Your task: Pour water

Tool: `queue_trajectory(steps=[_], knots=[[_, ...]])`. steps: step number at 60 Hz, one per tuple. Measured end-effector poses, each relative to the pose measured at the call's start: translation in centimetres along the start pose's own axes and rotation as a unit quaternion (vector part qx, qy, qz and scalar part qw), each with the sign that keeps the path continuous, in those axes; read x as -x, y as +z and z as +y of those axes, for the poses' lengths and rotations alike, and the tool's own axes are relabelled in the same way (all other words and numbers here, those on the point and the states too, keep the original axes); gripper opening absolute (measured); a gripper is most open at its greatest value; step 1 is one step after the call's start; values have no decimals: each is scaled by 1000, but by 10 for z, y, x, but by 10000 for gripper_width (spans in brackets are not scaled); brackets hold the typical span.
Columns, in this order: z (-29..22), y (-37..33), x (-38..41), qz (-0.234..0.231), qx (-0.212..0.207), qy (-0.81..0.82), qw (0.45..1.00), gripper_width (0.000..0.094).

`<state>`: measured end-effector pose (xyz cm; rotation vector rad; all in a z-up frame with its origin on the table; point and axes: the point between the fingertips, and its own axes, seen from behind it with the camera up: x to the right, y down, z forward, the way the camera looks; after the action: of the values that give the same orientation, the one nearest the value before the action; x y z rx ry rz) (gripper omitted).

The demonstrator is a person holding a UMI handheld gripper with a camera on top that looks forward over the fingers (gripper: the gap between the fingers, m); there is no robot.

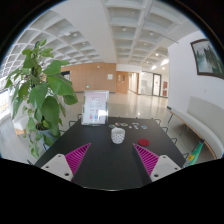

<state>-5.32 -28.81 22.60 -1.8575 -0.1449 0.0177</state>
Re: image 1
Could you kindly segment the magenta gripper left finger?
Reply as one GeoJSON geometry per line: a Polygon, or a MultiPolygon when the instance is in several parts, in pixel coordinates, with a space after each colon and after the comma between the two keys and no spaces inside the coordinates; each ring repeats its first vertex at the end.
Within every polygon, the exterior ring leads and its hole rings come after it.
{"type": "Polygon", "coordinates": [[[66,155],[57,154],[44,164],[42,169],[65,180],[71,181],[90,146],[91,144],[88,143],[66,155]]]}

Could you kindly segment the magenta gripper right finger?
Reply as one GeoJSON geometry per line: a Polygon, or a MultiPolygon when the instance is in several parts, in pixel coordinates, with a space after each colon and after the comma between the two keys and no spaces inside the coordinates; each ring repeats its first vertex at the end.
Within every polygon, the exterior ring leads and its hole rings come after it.
{"type": "Polygon", "coordinates": [[[152,181],[159,180],[180,170],[180,167],[167,155],[158,156],[150,150],[133,144],[143,166],[152,181]]]}

